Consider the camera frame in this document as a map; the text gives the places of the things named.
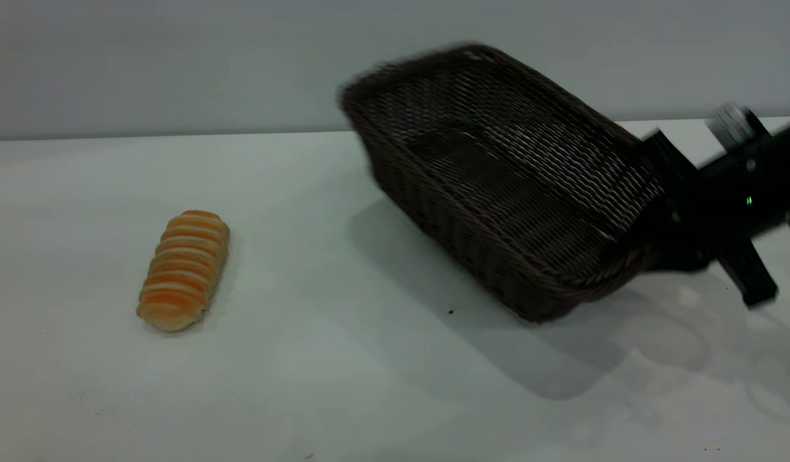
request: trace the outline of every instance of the wicker basket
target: wicker basket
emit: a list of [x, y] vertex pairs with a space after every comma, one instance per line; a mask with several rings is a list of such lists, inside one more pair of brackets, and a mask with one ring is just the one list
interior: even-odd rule
[[662, 194], [638, 139], [498, 50], [380, 67], [342, 105], [383, 191], [522, 318], [558, 318], [658, 258], [620, 244]]

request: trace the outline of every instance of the pastry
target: pastry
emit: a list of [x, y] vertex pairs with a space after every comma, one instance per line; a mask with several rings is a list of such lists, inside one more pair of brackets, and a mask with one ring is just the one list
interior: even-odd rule
[[139, 295], [137, 315], [173, 332], [209, 307], [227, 259], [230, 229], [216, 214], [187, 210], [169, 220]]

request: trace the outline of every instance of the white table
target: white table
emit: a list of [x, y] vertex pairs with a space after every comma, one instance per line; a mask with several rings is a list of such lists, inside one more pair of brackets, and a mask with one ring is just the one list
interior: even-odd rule
[[[699, 120], [623, 126], [718, 151]], [[230, 262], [207, 318], [161, 334], [137, 292], [189, 208], [227, 221]], [[351, 133], [0, 143], [0, 461], [790, 462], [790, 230], [758, 249], [762, 312], [714, 268], [535, 327]]]

